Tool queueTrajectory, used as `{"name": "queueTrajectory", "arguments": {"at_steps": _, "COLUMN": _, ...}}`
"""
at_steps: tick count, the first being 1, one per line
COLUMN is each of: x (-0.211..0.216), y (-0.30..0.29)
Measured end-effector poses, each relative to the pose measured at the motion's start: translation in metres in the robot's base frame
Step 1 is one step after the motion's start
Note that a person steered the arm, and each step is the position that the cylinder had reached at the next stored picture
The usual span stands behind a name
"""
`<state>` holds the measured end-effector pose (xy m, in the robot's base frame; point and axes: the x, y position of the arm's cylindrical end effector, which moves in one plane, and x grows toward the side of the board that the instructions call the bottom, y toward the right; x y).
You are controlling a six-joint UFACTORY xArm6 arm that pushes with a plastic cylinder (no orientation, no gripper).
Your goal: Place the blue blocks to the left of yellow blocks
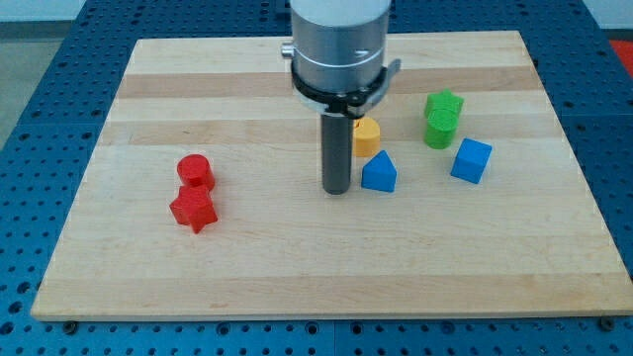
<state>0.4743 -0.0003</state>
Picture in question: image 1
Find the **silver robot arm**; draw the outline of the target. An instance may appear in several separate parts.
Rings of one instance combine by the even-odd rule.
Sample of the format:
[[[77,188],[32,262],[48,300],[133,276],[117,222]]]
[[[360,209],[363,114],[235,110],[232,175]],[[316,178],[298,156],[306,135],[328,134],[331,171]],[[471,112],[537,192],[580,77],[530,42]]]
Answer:
[[[319,91],[366,87],[383,67],[390,7],[390,0],[291,0],[292,40],[282,57]]]

